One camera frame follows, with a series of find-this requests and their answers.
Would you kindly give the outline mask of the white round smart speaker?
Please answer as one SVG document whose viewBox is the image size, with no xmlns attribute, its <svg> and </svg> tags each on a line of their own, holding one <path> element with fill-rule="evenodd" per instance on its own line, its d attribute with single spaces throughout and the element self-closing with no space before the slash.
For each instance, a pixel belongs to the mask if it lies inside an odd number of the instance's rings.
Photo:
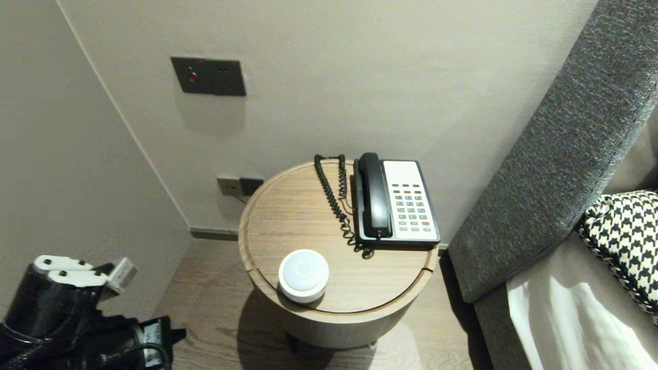
<svg viewBox="0 0 658 370">
<path fill-rule="evenodd" d="M 315 250 L 295 250 L 278 267 L 277 289 L 297 304 L 321 299 L 330 277 L 326 258 Z"/>
</svg>

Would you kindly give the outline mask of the curved wooden table drawer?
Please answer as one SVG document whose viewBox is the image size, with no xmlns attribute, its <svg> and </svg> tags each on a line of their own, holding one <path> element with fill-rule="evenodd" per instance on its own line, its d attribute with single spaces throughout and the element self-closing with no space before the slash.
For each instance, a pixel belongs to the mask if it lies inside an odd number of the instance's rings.
<svg viewBox="0 0 658 370">
<path fill-rule="evenodd" d="M 432 274 L 432 270 L 421 269 L 407 290 L 380 307 L 357 313 L 326 313 L 290 301 L 258 269 L 248 272 L 265 318 L 294 339 L 329 349 L 366 346 L 387 334 L 402 320 Z"/>
</svg>

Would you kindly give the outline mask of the round wooden bedside table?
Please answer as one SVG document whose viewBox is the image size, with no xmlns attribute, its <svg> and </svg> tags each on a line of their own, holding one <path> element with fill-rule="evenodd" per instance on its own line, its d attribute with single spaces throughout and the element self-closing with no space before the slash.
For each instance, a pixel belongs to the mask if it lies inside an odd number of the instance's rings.
<svg viewBox="0 0 658 370">
<path fill-rule="evenodd" d="M 278 267 L 286 255 L 303 249 L 323 255 L 330 271 L 326 291 L 312 304 L 299 305 L 326 313 L 357 313 L 387 304 L 413 284 L 421 269 L 434 272 L 438 263 L 437 246 L 376 250 L 362 258 L 343 237 L 313 162 L 261 185 L 245 206 L 238 243 L 247 272 L 258 269 L 277 292 Z"/>
</svg>

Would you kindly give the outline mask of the black telephone handset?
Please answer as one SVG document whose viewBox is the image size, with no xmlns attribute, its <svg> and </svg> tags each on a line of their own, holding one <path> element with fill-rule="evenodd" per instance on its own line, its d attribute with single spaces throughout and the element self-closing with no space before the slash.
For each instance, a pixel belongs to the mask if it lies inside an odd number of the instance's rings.
<svg viewBox="0 0 658 370">
<path fill-rule="evenodd" d="M 392 209 L 383 164 L 377 154 L 364 153 L 357 161 L 357 194 L 362 236 L 369 239 L 393 236 Z"/>
</svg>

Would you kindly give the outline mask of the black and white desk telephone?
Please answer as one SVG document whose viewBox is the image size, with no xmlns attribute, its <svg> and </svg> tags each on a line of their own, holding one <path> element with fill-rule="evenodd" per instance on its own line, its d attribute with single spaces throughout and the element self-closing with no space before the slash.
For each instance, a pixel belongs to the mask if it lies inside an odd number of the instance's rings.
<svg viewBox="0 0 658 370">
<path fill-rule="evenodd" d="M 381 159 L 391 201 L 393 236 L 369 239 L 361 234 L 357 166 L 353 161 L 352 200 L 355 237 L 371 250 L 430 250 L 441 241 L 437 218 L 418 161 Z"/>
</svg>

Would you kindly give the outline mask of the white bed sheet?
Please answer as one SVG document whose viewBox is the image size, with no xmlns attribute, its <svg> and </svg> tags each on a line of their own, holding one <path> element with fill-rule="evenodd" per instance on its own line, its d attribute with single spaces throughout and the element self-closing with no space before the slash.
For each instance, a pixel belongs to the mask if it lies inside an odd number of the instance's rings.
<svg viewBox="0 0 658 370">
<path fill-rule="evenodd" d="M 658 370 L 658 326 L 576 233 L 507 281 L 507 300 L 533 370 Z"/>
</svg>

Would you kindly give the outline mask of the grey fabric bed headboard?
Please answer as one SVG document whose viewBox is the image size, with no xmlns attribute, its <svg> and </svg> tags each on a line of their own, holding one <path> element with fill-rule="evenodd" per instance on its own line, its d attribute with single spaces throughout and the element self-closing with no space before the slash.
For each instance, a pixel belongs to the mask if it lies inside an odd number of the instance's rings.
<svg viewBox="0 0 658 370">
<path fill-rule="evenodd" d="M 658 103 L 658 0 L 598 0 L 447 255 L 492 370 L 530 370 L 504 284 L 573 231 Z"/>
</svg>

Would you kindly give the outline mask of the black white houndstooth pillow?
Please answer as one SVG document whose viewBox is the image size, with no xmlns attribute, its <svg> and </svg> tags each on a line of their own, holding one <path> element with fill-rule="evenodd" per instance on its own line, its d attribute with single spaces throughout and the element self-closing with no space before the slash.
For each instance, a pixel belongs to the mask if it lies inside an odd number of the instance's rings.
<svg viewBox="0 0 658 370">
<path fill-rule="evenodd" d="M 658 326 L 658 190 L 604 194 L 575 230 Z"/>
</svg>

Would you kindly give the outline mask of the beige wall socket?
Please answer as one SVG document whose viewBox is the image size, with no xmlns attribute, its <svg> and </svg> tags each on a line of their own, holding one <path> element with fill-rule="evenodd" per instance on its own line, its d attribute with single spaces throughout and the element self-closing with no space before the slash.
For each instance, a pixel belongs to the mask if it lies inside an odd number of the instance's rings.
<svg viewBox="0 0 658 370">
<path fill-rule="evenodd" d="M 217 185 L 223 196 L 244 196 L 244 190 L 239 178 L 217 177 Z"/>
</svg>

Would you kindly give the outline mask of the black wall socket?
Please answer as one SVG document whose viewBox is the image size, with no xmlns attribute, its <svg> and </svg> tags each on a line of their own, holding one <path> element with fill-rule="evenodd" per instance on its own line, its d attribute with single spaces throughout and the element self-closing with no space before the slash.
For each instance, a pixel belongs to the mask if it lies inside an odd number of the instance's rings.
<svg viewBox="0 0 658 370">
<path fill-rule="evenodd" d="M 241 195 L 247 197 L 253 196 L 256 193 L 256 191 L 261 187 L 261 185 L 265 183 L 265 181 L 260 178 L 246 178 L 246 177 L 238 178 L 238 182 L 241 189 Z"/>
</svg>

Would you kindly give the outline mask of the dark wall switch panel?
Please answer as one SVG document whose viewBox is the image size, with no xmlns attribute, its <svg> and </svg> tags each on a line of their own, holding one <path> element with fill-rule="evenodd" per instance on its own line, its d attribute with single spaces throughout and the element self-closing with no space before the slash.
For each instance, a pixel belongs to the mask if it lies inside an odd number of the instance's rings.
<svg viewBox="0 0 658 370">
<path fill-rule="evenodd" d="M 170 61 L 184 93 L 247 96 L 242 65 L 238 60 L 171 57 Z"/>
</svg>

